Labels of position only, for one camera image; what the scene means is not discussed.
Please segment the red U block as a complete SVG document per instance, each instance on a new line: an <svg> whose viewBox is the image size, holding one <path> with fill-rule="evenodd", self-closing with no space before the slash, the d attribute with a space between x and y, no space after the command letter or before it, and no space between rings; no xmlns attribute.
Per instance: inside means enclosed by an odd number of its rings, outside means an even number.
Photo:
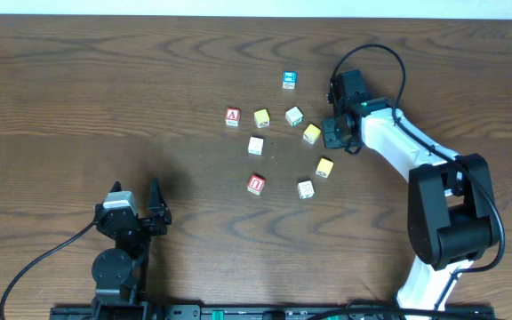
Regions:
<svg viewBox="0 0 512 320"><path fill-rule="evenodd" d="M266 181L258 175L252 175L247 184L247 190L259 196L264 189Z"/></svg>

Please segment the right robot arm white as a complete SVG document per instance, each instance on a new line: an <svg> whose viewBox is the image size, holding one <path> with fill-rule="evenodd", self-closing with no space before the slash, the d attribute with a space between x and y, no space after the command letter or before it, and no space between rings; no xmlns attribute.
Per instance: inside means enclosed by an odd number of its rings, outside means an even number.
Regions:
<svg viewBox="0 0 512 320"><path fill-rule="evenodd" d="M492 247L504 246L488 163L445 148L386 98L332 100L324 144L350 154L370 148L408 183L407 231L416 254L396 295L401 308L444 310L459 277Z"/></svg>

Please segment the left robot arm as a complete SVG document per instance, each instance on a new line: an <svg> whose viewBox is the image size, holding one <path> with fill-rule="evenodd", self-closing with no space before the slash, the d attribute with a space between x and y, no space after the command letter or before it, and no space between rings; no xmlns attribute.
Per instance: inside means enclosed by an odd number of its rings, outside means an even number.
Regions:
<svg viewBox="0 0 512 320"><path fill-rule="evenodd" d="M115 242L92 264L96 283L92 315L102 319L163 319L164 310L146 297L151 238L167 233L172 214L153 179L148 196L149 216L141 218L132 192L116 182L105 200L95 205L96 229Z"/></svg>

